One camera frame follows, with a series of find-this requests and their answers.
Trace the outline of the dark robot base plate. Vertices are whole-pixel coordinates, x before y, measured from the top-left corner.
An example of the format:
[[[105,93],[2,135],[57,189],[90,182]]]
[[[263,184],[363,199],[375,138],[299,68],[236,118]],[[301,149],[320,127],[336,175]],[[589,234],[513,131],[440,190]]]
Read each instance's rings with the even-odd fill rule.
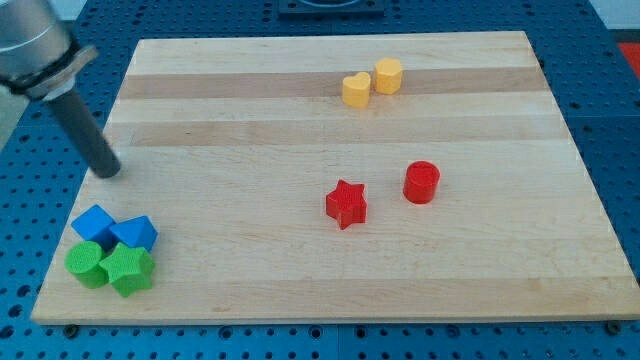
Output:
[[[343,15],[383,15],[386,0],[276,0],[278,15],[284,17],[301,16],[343,16]]]

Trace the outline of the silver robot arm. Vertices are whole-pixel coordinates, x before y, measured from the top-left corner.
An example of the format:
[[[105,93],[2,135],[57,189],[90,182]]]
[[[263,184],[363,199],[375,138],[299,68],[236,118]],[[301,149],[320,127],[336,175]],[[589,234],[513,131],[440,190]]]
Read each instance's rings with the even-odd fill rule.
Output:
[[[121,163],[76,89],[77,74],[98,56],[81,46],[46,0],[1,3],[1,85],[43,101],[88,167],[99,178]]]

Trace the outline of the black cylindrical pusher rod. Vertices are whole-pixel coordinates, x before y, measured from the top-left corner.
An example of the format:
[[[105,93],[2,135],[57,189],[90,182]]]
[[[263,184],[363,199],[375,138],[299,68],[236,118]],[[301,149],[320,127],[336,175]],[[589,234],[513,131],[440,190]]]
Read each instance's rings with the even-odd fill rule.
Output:
[[[110,178],[120,171],[119,159],[75,88],[48,100],[47,105],[95,176]]]

